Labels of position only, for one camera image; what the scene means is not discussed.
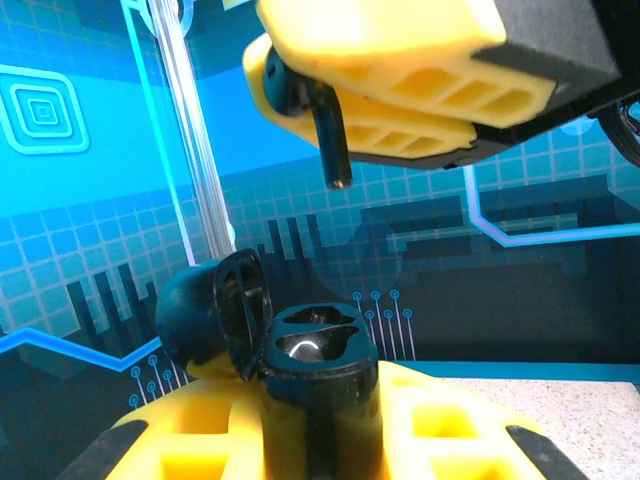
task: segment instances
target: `speckled countertop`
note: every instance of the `speckled countertop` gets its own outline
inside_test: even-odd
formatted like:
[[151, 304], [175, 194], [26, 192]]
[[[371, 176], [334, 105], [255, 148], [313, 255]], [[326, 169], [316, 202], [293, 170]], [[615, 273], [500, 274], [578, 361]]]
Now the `speckled countertop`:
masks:
[[632, 384], [449, 380], [535, 419], [590, 480], [640, 480], [640, 394]]

